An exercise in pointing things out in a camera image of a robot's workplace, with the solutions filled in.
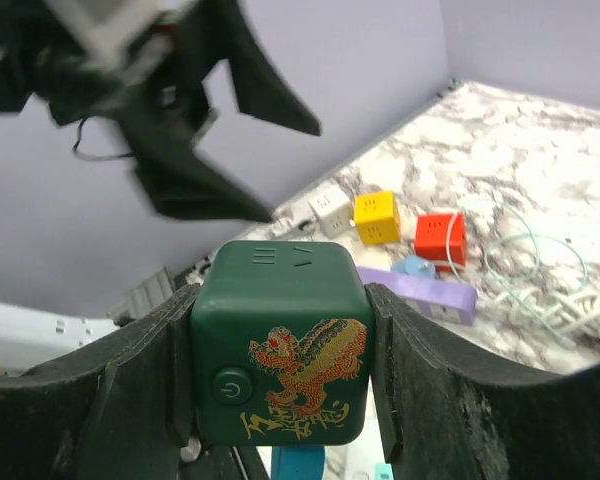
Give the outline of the yellow cube socket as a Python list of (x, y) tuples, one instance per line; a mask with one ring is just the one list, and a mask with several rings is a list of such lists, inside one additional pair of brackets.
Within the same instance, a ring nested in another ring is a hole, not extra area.
[(358, 195), (353, 220), (365, 246), (401, 241), (400, 212), (392, 191)]

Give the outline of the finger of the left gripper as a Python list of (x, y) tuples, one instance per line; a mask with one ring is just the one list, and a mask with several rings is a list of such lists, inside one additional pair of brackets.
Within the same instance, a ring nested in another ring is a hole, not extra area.
[(227, 2), (227, 59), (239, 111), (313, 136), (318, 118), (296, 96), (256, 42), (238, 1)]
[(154, 211), (177, 221), (272, 221), (272, 210), (186, 144), (132, 147), (134, 175)]

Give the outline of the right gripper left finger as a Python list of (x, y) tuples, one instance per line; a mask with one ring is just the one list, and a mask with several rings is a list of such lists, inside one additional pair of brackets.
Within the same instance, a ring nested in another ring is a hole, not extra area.
[(0, 377), (0, 479), (175, 479), (194, 426), (198, 289), (19, 377)]

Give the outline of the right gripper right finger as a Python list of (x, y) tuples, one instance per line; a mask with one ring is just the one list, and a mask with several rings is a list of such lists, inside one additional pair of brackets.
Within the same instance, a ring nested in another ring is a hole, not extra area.
[(380, 284), (372, 387), (397, 479), (600, 479), (600, 364), (568, 375), (495, 355)]

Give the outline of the white tiger cube adapter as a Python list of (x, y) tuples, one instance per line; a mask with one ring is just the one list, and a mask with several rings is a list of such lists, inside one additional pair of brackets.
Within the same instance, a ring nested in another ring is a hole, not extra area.
[(322, 234), (333, 239), (348, 230), (353, 221), (353, 204), (339, 185), (329, 185), (317, 192), (309, 207), (315, 215)]

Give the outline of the dark green cube socket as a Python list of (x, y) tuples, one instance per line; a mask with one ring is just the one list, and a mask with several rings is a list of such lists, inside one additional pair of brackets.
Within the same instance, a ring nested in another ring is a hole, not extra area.
[(343, 445), (365, 421), (374, 315), (333, 242), (222, 246), (191, 313), (197, 424), (213, 445)]

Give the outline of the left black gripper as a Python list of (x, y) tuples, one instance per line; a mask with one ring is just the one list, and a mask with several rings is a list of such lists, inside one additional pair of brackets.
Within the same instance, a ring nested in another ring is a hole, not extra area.
[(37, 95), (60, 126), (92, 117), (116, 122), (139, 163), (199, 163), (191, 135), (173, 117), (184, 111), (183, 93), (171, 106), (160, 98), (178, 79), (176, 51), (159, 26), (142, 27), (131, 62), (108, 65), (41, 2), (0, 1), (0, 114), (20, 113)]

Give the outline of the red cube socket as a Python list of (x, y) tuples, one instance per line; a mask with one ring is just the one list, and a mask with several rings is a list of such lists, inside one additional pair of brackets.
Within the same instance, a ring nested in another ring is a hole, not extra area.
[(430, 261), (451, 261), (464, 267), (467, 233), (463, 213), (430, 213), (417, 219), (414, 250)]

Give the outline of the light blue usb charger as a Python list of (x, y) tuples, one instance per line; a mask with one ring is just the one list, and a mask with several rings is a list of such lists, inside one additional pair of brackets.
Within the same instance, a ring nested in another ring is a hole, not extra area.
[(391, 266), (394, 273), (434, 279), (436, 277), (435, 265), (417, 255), (410, 255)]

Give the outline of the blue cube socket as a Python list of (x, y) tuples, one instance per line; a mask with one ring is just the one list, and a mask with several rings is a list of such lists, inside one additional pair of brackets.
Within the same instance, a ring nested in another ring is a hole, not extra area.
[(322, 480), (325, 470), (324, 446), (274, 446), (271, 480)]

